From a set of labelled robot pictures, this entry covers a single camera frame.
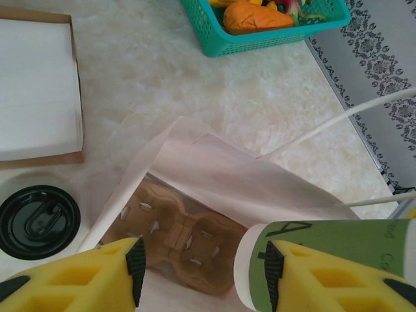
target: white paper stack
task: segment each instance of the white paper stack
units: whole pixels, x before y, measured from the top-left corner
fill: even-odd
[[[70,24],[0,19],[0,161],[82,150]]]

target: cardboard box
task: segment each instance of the cardboard box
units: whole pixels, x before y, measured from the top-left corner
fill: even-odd
[[[0,51],[0,169],[83,162],[71,20],[0,6],[0,36],[9,39]]]

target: orange toy food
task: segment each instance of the orange toy food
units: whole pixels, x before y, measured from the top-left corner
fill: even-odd
[[[293,27],[293,19],[273,8],[249,2],[235,2],[224,12],[224,27],[229,34],[250,34]]]

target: floral pattern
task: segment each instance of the floral pattern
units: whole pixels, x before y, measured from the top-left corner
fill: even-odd
[[[413,13],[413,15],[416,18],[416,1],[415,0],[406,0],[406,3],[409,4],[409,5],[415,3],[415,8],[411,12]]]
[[[416,0],[405,1],[407,4],[415,5],[412,13],[416,18]],[[404,77],[404,70],[398,68],[396,57],[389,53],[389,46],[384,44],[385,38],[382,33],[377,31],[377,24],[372,23],[369,11],[363,10],[363,2],[356,0],[347,0],[346,2],[351,11],[352,19],[349,25],[341,29],[341,34],[347,39],[346,42],[352,48],[355,57],[360,60],[359,65],[363,68],[367,78],[371,80],[371,86],[376,89],[376,93],[379,96],[384,96],[411,87],[409,80]],[[324,57],[324,52],[317,41],[311,39],[311,43],[339,94],[344,99],[346,106],[353,107],[355,104],[359,104],[350,101],[348,92],[339,82],[332,66],[328,64],[328,60]],[[409,143],[408,149],[416,151],[416,99],[386,103],[384,108],[389,110],[388,115],[392,122],[396,123],[395,127],[400,131],[403,141]],[[361,116],[357,114],[353,119],[361,129],[386,176],[393,186],[399,189],[401,187],[399,182],[395,179],[390,166],[384,161],[383,153],[377,143],[373,141],[371,132],[365,123],[361,121]]]

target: white cable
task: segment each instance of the white cable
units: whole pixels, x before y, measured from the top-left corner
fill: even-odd
[[[416,198],[416,192],[397,194],[388,197],[376,198],[375,200],[363,200],[357,201],[355,203],[340,203],[336,207],[360,207],[360,206],[369,206],[376,205],[377,203],[391,203],[391,202],[400,202],[402,200],[413,200]]]
[[[371,107],[381,105],[384,103],[389,103],[391,101],[396,101],[398,99],[405,99],[405,98],[412,98],[413,96],[416,96],[416,88],[410,88],[402,91],[398,91],[392,94],[388,94],[386,96],[379,97],[377,99],[373,99],[371,101],[368,101],[366,103],[362,103],[360,105],[357,105],[355,107],[352,107],[351,109],[348,109],[344,111],[342,114],[335,116],[332,119],[327,120],[326,122],[320,124],[318,127],[298,136],[294,140],[291,140],[290,142],[280,146],[279,148],[274,149],[270,153],[267,153],[266,155],[258,156],[256,159],[258,161],[267,161],[270,158],[276,156],[277,154],[287,150],[292,145],[299,144],[315,134],[321,132],[323,129],[330,127],[333,124],[336,124],[338,121],[347,118],[353,114],[357,114],[358,112],[365,111],[366,109],[369,109]]]

